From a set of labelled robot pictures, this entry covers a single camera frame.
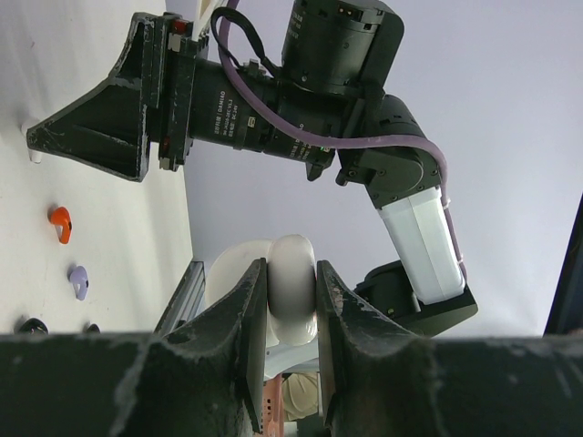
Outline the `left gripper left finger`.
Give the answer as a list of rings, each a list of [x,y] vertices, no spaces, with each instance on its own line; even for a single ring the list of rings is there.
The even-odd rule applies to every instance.
[[[261,427],[267,262],[165,339],[169,435],[252,435]]]

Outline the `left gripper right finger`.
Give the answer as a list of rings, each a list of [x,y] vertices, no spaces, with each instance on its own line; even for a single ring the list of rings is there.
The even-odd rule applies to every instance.
[[[429,428],[425,340],[349,290],[332,264],[317,264],[322,408],[329,428]]]

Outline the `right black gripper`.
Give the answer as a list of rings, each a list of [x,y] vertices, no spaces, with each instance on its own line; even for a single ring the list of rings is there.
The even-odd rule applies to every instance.
[[[154,140],[159,166],[176,171],[185,163],[196,42],[192,23],[163,15],[163,69]],[[126,180],[148,172],[148,111],[158,105],[158,18],[135,13],[118,61],[95,88],[38,122],[32,133],[42,153],[68,158]]]

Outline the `white earbud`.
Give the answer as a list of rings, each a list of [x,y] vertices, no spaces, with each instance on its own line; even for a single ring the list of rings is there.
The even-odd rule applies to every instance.
[[[35,138],[32,133],[34,127],[38,124],[39,120],[34,117],[27,118],[21,125],[20,130],[26,141],[27,153],[29,160],[34,164],[40,164],[42,162],[43,153],[37,149],[35,144]]]

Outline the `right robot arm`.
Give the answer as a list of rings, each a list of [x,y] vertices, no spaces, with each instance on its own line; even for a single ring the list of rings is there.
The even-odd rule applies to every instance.
[[[135,182],[152,143],[171,171],[194,140],[301,162],[309,180],[338,161],[337,183],[365,188],[399,255],[357,292],[405,329],[435,336],[477,306],[445,156],[384,92],[403,35],[380,1],[296,1],[274,63],[233,1],[209,6],[198,23],[136,13],[108,76],[28,127],[26,144]]]

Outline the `purple earbud right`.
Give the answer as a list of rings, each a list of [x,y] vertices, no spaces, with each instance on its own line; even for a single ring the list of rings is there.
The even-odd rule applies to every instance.
[[[68,280],[71,283],[76,298],[83,301],[89,289],[88,274],[85,267],[78,265],[69,271]]]

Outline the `red earbud right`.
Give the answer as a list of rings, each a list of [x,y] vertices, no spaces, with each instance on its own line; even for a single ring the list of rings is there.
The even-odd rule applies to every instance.
[[[65,207],[56,208],[49,216],[49,222],[56,228],[60,228],[59,242],[68,244],[72,233],[72,220],[69,211]]]

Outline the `white charging case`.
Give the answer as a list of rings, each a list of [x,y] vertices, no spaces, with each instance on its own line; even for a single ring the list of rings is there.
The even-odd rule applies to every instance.
[[[256,259],[267,261],[267,345],[311,342],[317,333],[316,262],[311,242],[302,235],[249,240],[223,251],[206,276],[206,306],[225,297]]]

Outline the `black earbud left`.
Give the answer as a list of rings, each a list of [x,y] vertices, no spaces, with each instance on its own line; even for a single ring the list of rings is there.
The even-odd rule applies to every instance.
[[[22,334],[48,334],[48,328],[43,321],[37,318],[29,318],[22,322],[16,329],[15,333]]]

